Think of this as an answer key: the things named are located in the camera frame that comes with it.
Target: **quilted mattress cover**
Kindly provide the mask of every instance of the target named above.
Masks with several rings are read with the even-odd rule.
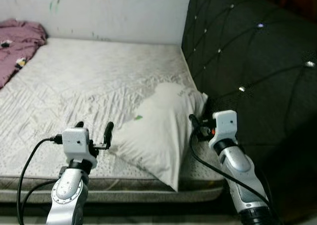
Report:
[[[0,90],[0,202],[14,202],[21,170],[38,141],[83,120],[95,143],[108,121],[120,128],[161,82],[196,87],[179,46],[49,38],[33,59]],[[215,155],[198,147],[207,161]],[[184,160],[180,191],[107,151],[91,171],[91,202],[196,202],[215,199],[222,177],[195,161]],[[43,144],[23,183],[25,194],[66,166],[62,145]],[[30,202],[49,202],[50,186]]]

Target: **pillowcase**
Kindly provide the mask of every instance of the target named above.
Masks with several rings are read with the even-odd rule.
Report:
[[[135,110],[134,119],[114,130],[110,151],[178,190],[192,131],[188,116],[200,117],[207,95],[176,83],[161,83]]]

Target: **floor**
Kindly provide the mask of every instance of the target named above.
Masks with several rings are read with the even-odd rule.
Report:
[[[26,217],[25,225],[45,224],[46,218]],[[236,218],[218,215],[144,216],[144,217],[85,217],[85,225],[241,225]],[[0,217],[0,225],[18,225],[15,217]]]

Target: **robotic arm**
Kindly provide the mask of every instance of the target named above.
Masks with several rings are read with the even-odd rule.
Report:
[[[82,225],[83,207],[88,196],[88,175],[97,166],[99,150],[110,147],[113,123],[109,122],[104,143],[95,147],[89,140],[88,129],[79,122],[75,128],[63,131],[59,144],[63,144],[69,163],[52,189],[52,208],[46,225]]]
[[[236,140],[237,113],[235,111],[222,111],[213,114],[215,120],[214,137],[203,136],[202,127],[195,116],[190,115],[194,130],[198,132],[201,141],[210,140],[209,147],[218,155],[221,171],[232,178],[254,189],[267,200],[264,188],[255,175],[255,167],[252,160],[245,155]],[[237,213],[241,216],[244,225],[276,225],[278,222],[273,218],[267,202],[244,186],[226,178],[231,198]]]

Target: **pink blanket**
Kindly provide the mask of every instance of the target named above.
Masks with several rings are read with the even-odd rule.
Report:
[[[9,19],[0,22],[0,89],[46,42],[39,23]]]

